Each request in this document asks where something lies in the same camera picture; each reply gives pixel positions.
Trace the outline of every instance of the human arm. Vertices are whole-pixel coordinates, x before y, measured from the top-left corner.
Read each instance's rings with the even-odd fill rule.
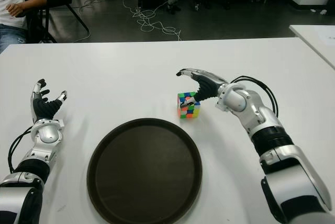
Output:
[[[25,10],[42,7],[47,4],[47,0],[27,0],[22,3],[12,3],[6,6],[11,16],[17,16]]]

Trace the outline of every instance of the chair leg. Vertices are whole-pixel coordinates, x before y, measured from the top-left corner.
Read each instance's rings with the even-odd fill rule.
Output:
[[[57,41],[53,38],[52,35],[50,35],[49,32],[46,32],[46,34],[47,34],[48,38],[50,39],[50,41],[52,41],[53,43],[57,43]]]
[[[86,26],[86,24],[82,21],[82,19],[79,17],[79,15],[77,15],[77,13],[73,10],[73,8],[69,5],[66,4],[66,6],[68,7],[68,9],[72,12],[72,14],[75,16],[75,18],[77,18],[77,20],[83,25],[83,27],[86,29],[87,32],[89,32],[89,28]]]
[[[50,16],[50,10],[49,8],[46,8],[46,30],[49,31],[49,16]]]

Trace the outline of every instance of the black robotic glove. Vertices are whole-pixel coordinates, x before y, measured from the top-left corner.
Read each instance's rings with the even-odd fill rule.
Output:
[[[190,69],[190,68],[182,69],[177,73],[177,76],[181,75],[191,77],[193,80],[197,81],[200,85],[198,92],[193,96],[193,98],[190,98],[189,100],[187,100],[187,102],[182,103],[181,107],[189,106],[191,104],[200,102],[210,97],[217,97],[219,88],[223,84],[228,84],[228,82],[223,78],[213,73],[198,69]]]
[[[68,94],[63,91],[61,95],[54,101],[48,102],[48,98],[42,98],[47,95],[50,90],[46,89],[40,92],[41,88],[45,87],[47,84],[44,79],[39,80],[32,90],[30,107],[31,115],[34,123],[40,119],[53,119],[53,116],[59,110],[63,102],[67,99]]]

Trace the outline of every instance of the jeans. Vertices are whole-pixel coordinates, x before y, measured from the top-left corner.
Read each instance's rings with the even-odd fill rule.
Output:
[[[25,29],[0,24],[0,53],[10,44],[26,43]]]

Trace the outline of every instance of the human hand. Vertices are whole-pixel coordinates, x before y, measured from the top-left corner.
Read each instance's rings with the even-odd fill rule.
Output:
[[[20,3],[11,3],[6,6],[6,10],[11,16],[17,16],[23,12],[22,5]]]

